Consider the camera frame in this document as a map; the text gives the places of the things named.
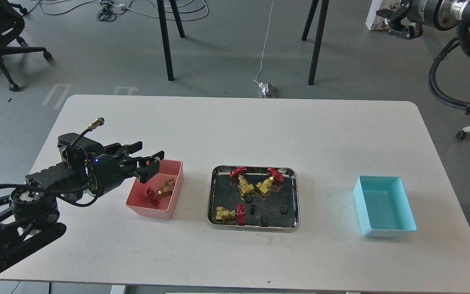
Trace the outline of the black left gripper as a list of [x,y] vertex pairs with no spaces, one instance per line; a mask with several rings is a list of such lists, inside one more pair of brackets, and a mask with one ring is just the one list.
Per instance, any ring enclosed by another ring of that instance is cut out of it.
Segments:
[[133,177],[146,183],[159,173],[160,162],[165,152],[159,151],[152,156],[141,158],[139,164],[129,156],[142,149],[142,141],[131,145],[113,143],[104,146],[85,136],[78,138],[76,133],[67,133],[58,137],[58,148],[64,160],[76,171],[81,171],[88,183],[89,192],[102,196],[120,186],[125,179]]

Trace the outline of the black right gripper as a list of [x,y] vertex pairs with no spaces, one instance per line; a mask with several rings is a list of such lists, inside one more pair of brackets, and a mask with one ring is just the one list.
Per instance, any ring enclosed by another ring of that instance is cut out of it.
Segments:
[[388,19],[388,35],[412,40],[423,35],[423,26],[417,22],[411,22],[408,14],[412,7],[412,0],[401,0],[400,8],[392,11],[388,8],[376,11],[378,17]]

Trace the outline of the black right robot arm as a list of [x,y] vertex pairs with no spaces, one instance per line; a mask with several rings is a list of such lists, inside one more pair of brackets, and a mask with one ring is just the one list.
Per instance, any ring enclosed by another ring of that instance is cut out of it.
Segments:
[[389,35],[407,40],[420,37],[423,25],[456,28],[459,46],[470,57],[470,0],[401,0],[395,11],[379,9],[376,15],[389,26]]

